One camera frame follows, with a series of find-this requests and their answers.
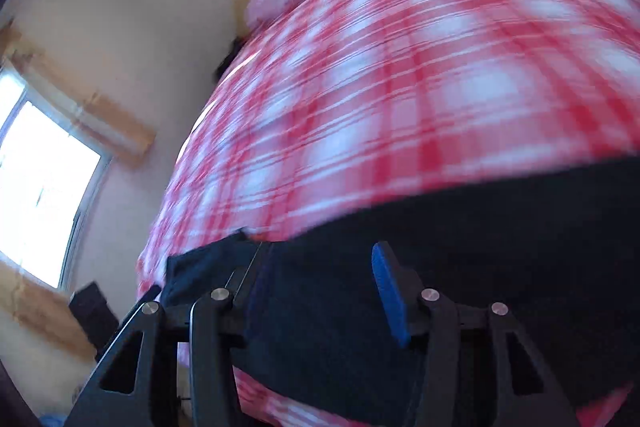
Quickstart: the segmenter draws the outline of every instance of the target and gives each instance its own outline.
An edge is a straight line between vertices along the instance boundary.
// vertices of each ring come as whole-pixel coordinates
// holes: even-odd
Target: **window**
[[[0,71],[0,252],[58,287],[109,157]]]

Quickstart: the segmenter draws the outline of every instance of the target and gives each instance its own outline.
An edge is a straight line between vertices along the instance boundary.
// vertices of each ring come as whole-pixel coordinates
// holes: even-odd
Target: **metal screw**
[[[229,290],[226,288],[216,288],[211,292],[211,298],[214,301],[223,301],[229,296]]]
[[[506,304],[503,304],[502,302],[494,302],[491,305],[491,311],[494,312],[496,315],[500,315],[500,317],[502,317],[503,315],[506,315],[507,313],[509,313],[509,308],[507,307]]]
[[[422,297],[426,301],[435,302],[440,298],[440,293],[433,288],[427,288],[420,292],[420,297]]]
[[[142,304],[142,312],[145,315],[153,315],[158,311],[160,305],[156,301],[145,302]]]

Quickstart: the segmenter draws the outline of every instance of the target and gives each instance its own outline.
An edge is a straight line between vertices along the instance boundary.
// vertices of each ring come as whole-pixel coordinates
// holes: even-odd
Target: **red plaid fabric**
[[[306,0],[236,58],[185,142],[145,250],[625,155],[640,144],[640,0]],[[244,373],[274,425],[353,425]]]

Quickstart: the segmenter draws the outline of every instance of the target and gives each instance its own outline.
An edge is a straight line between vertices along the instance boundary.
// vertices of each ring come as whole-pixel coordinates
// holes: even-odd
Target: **blue gripper pad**
[[[414,270],[398,263],[386,241],[373,246],[371,267],[391,334],[401,347],[406,347],[413,336],[424,334],[428,326],[418,307],[418,296],[424,289],[422,281]]]

